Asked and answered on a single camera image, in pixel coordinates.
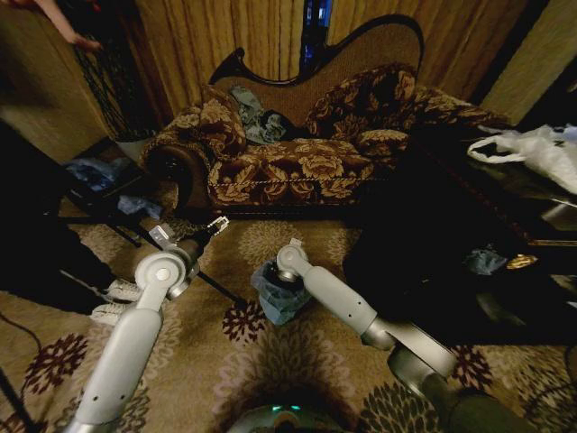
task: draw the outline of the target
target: tripod leg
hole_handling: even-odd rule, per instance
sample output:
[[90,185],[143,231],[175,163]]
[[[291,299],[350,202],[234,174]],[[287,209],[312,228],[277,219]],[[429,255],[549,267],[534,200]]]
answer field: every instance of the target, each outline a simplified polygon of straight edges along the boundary
[[236,296],[235,294],[231,293],[229,290],[225,289],[223,286],[221,286],[218,282],[216,282],[215,280],[213,280],[212,278],[210,278],[208,275],[206,275],[204,272],[199,272],[198,276],[200,278],[202,278],[204,281],[206,281],[208,284],[210,284],[211,286],[213,286],[215,289],[217,289],[218,291],[220,291],[223,295],[225,295],[227,298],[231,299],[234,301],[234,305],[238,308],[238,309],[246,309],[248,307],[248,303],[246,302],[246,300],[244,300],[243,298]]
[[24,424],[25,430],[27,432],[38,432],[40,428],[36,423],[30,418],[30,415],[26,411],[23,403],[20,401],[14,388],[8,381],[8,378],[5,376],[4,371],[0,368],[0,389],[5,394],[6,398],[10,402],[10,405],[14,408],[14,412],[18,416],[19,419],[22,420]]
[[120,236],[122,236],[124,239],[126,239],[128,242],[130,242],[132,245],[138,247],[141,246],[141,243],[138,241],[135,241],[134,239],[132,239],[129,235],[127,235],[125,232],[123,232],[121,229],[119,229],[117,226],[113,226],[112,224],[106,224],[108,227],[112,228],[117,234],[119,234]]

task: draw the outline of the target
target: blue cloth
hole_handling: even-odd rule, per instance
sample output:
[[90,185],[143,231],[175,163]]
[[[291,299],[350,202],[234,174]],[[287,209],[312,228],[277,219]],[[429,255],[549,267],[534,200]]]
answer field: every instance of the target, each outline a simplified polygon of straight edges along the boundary
[[252,286],[260,293],[264,315],[275,325],[284,325],[297,314],[310,300],[311,296],[304,288],[287,290],[271,283],[265,276],[272,260],[265,262],[251,277]]
[[130,162],[128,158],[117,158],[110,164],[96,158],[79,158],[64,166],[76,179],[85,182],[93,191],[103,191],[114,185]]
[[161,206],[142,197],[120,196],[118,208],[126,215],[132,215],[144,209],[148,216],[154,219],[160,219],[162,213]]
[[464,265],[477,275],[492,275],[498,268],[507,262],[505,257],[497,253],[479,248],[472,250],[464,260]]
[[248,140],[258,144],[270,144],[285,136],[287,129],[283,122],[289,123],[288,119],[272,110],[265,112],[259,98],[248,88],[233,86],[229,91],[238,102],[238,113]]

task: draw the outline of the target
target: sofa cushion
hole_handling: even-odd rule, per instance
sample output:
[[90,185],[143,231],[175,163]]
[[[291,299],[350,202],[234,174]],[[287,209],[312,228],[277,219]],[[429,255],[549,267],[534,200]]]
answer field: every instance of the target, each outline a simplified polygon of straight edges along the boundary
[[316,137],[346,141],[370,129],[397,128],[395,114],[407,110],[414,91],[415,72],[408,65],[365,70],[318,99],[306,127]]
[[378,168],[394,170],[408,146],[408,135],[392,129],[376,129],[359,134],[356,148],[371,158]]
[[230,95],[212,86],[203,86],[202,93],[202,139],[218,160],[231,161],[246,149],[238,105]]
[[210,171],[214,204],[308,205],[353,204],[372,176],[370,159],[350,143],[297,139],[247,147],[235,161],[218,161]]

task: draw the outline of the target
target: small gold object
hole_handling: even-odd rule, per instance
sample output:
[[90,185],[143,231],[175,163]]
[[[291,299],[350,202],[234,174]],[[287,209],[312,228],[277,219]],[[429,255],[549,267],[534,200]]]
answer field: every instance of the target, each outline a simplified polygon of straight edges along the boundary
[[507,263],[507,269],[521,269],[535,263],[537,259],[534,255],[517,254],[517,257],[511,259]]

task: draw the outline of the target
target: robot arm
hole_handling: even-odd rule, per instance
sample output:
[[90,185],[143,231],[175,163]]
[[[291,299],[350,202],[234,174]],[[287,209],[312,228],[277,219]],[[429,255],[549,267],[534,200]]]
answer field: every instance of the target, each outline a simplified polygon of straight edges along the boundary
[[114,429],[141,380],[162,327],[160,307],[165,298],[180,295],[200,271],[198,257],[213,235],[228,225],[218,218],[193,238],[172,242],[169,227],[156,226],[151,236],[162,251],[145,257],[135,279],[142,295],[118,320],[90,377],[74,419],[65,432],[107,432]]
[[428,374],[439,373],[446,378],[453,372],[453,353],[412,323],[379,318],[356,291],[325,268],[312,266],[299,240],[292,239],[280,249],[277,266],[279,278],[284,281],[301,277],[310,294],[361,336],[364,344],[386,350],[399,342],[389,366],[413,392],[422,395],[419,388]]

